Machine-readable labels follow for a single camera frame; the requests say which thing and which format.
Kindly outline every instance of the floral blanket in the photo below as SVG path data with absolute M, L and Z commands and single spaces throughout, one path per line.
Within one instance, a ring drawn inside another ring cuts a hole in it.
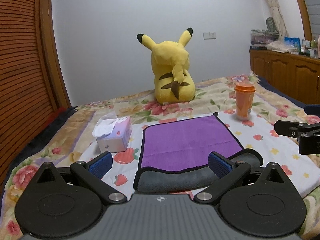
M 159 105 L 154 97 L 154 91 L 115 98 L 108 101 L 81 105 L 55 134 L 47 146 L 37 154 L 27 158 L 13 169 L 5 185 L 0 217 L 0 239 L 16 240 L 22 234 L 14 217 L 14 207 L 23 190 L 32 179 L 40 165 L 52 161 L 56 166 L 66 167 L 79 160 L 82 153 L 93 140 L 92 130 L 99 118 L 108 112 L 116 111 L 118 117 L 130 116 L 133 124 L 159 120 L 175 120 L 181 116 L 192 118 L 194 115 L 209 114 L 219 111 L 233 112 L 236 108 L 235 82 L 247 81 L 255 84 L 256 93 L 252 111 L 272 125 L 277 120 L 316 123 L 317 116 L 308 116 L 302 108 L 291 101 L 264 89 L 259 85 L 258 77 L 242 75 L 225 77 L 201 82 L 196 85 L 196 97 L 188 103 Z M 320 167 L 320 156 L 308 156 Z M 320 187 L 304 198 L 308 214 L 301 228 L 303 239 L 311 239 L 320 234 Z

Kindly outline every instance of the pink and purple tissue box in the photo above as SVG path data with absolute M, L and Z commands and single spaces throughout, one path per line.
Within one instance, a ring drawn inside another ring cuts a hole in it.
M 97 143 L 102 153 L 124 152 L 128 147 L 132 131 L 129 116 L 119 118 L 109 135 L 102 135 L 97 138 Z

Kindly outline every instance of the curtain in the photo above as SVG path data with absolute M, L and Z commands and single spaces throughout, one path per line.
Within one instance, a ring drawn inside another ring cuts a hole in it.
M 284 37 L 289 37 L 287 28 L 285 27 L 284 20 L 280 11 L 278 0 L 267 0 L 267 3 L 270 7 L 271 15 L 279 31 L 279 38 L 283 39 Z

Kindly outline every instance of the yellow star print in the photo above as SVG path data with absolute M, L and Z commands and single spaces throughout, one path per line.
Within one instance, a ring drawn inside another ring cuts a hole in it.
M 277 149 L 272 148 L 272 150 L 270 151 L 272 154 L 277 155 L 279 153 L 279 151 Z

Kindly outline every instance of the wall outlet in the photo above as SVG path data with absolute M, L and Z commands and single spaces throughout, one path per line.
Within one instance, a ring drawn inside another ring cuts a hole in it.
M 210 35 L 210 39 L 216 39 L 217 38 L 217 34 L 216 33 L 209 33 Z
M 205 40 L 209 40 L 210 39 L 210 33 L 203 33 L 203 38 Z

